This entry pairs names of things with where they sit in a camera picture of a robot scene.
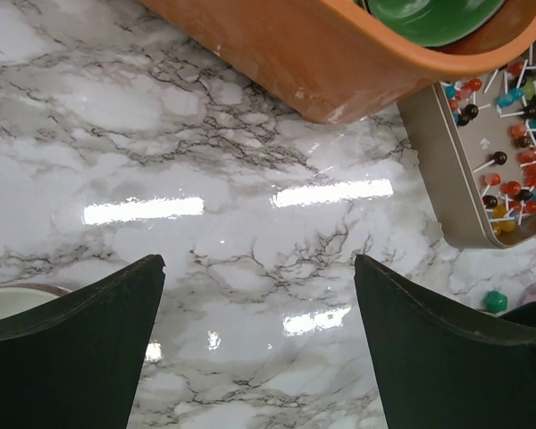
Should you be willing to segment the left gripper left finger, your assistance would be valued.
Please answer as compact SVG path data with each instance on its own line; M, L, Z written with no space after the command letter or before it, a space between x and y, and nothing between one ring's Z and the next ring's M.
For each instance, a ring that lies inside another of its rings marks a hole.
M124 428L163 294L148 255L0 320L0 428Z

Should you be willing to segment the tin of lollipops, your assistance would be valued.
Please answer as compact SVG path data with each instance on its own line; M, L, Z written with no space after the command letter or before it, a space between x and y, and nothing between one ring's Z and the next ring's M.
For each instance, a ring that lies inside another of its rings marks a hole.
M500 69L398 103L446 240L512 248L536 236L536 41Z

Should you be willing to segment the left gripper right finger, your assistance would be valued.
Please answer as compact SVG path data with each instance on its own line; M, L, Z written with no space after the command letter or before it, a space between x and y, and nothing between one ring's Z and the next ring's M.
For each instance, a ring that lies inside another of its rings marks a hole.
M360 255L355 287L391 428L536 428L536 302L487 315Z

